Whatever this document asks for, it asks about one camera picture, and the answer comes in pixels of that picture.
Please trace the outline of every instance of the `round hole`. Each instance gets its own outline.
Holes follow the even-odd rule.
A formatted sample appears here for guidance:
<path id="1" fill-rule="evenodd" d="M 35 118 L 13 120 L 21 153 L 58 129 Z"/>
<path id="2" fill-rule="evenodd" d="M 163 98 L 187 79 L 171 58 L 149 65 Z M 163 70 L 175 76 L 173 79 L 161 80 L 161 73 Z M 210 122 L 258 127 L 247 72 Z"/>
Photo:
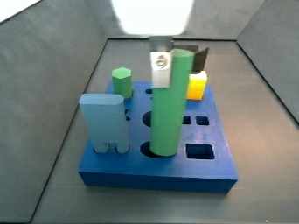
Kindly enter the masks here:
<path id="1" fill-rule="evenodd" d="M 146 112 L 143 115 L 143 123 L 150 128 L 151 128 L 151 117 L 153 117 L 153 111 Z"/>
<path id="2" fill-rule="evenodd" d="M 150 158 L 161 158 L 162 156 L 155 155 L 150 150 L 150 142 L 146 142 L 141 145 L 141 152 Z"/>
<path id="3" fill-rule="evenodd" d="M 151 94 L 154 92 L 154 90 L 151 88 L 149 88 L 146 91 L 145 91 L 147 94 Z"/>

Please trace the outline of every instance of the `blue shape sorter board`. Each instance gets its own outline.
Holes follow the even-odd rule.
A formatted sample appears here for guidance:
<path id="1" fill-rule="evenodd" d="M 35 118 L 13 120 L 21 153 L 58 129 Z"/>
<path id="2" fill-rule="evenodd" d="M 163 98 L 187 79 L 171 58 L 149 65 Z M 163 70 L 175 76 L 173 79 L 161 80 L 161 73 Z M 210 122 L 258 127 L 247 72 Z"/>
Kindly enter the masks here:
<path id="1" fill-rule="evenodd" d="M 202 101 L 187 101 L 181 144 L 171 157 L 145 155 L 151 140 L 151 127 L 143 122 L 143 116 L 153 107 L 151 83 L 134 82 L 134 90 L 134 97 L 126 100 L 125 111 L 130 150 L 118 154 L 111 144 L 107 153 L 97 153 L 89 140 L 79 164 L 79 175 L 86 185 L 227 193 L 239 175 L 211 87 L 206 87 Z M 113 83 L 107 86 L 107 93 L 114 94 Z"/>

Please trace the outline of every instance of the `blue block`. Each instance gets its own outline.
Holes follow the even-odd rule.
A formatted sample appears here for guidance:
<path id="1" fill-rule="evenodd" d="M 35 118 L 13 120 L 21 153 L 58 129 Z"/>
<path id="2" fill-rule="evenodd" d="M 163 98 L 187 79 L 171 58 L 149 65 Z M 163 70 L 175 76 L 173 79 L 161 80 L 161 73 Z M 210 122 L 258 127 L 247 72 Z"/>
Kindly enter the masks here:
<path id="1" fill-rule="evenodd" d="M 135 94 L 126 100 L 130 151 L 118 154 L 113 145 L 106 154 L 95 153 L 89 140 L 79 165 L 86 185 L 227 193 L 239 175 L 211 87 L 207 86 L 202 101 L 187 101 L 179 150 L 171 157 L 154 157 L 149 150 L 151 128 L 145 125 L 143 116 L 151 111 L 153 95 L 147 89 L 150 82 L 134 82 Z M 107 93 L 114 93 L 111 83 Z"/>
<path id="2" fill-rule="evenodd" d="M 117 151 L 129 150 L 125 97 L 121 94 L 85 94 L 79 106 L 89 125 L 90 138 L 97 152 L 107 152 L 117 144 Z"/>

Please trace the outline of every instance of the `square hole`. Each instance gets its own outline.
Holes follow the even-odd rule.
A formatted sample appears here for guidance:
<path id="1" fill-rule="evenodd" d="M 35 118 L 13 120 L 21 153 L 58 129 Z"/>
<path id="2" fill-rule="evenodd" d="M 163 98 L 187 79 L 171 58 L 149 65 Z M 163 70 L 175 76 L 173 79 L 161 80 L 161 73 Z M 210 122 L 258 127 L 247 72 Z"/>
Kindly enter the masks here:
<path id="1" fill-rule="evenodd" d="M 198 125 L 210 125 L 210 118 L 205 115 L 197 115 L 197 124 Z"/>
<path id="2" fill-rule="evenodd" d="M 187 143 L 186 154 L 187 158 L 215 159 L 213 146 L 206 143 Z"/>
<path id="3" fill-rule="evenodd" d="M 182 124 L 193 124 L 193 119 L 189 115 L 183 117 Z"/>

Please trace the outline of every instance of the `table surface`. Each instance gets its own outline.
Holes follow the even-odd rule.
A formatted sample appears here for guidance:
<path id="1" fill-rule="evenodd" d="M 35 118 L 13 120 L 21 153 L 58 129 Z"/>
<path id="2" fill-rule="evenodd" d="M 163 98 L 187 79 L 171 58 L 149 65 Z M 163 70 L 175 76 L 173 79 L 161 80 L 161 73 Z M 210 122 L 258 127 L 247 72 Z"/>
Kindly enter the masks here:
<path id="1" fill-rule="evenodd" d="M 89 131 L 81 110 L 70 128 L 34 223 L 299 222 L 299 129 L 235 42 L 175 41 L 210 47 L 206 71 L 238 167 L 229 194 L 86 187 L 78 174 Z M 87 93 L 105 93 L 111 72 L 150 81 L 147 40 L 110 40 Z"/>

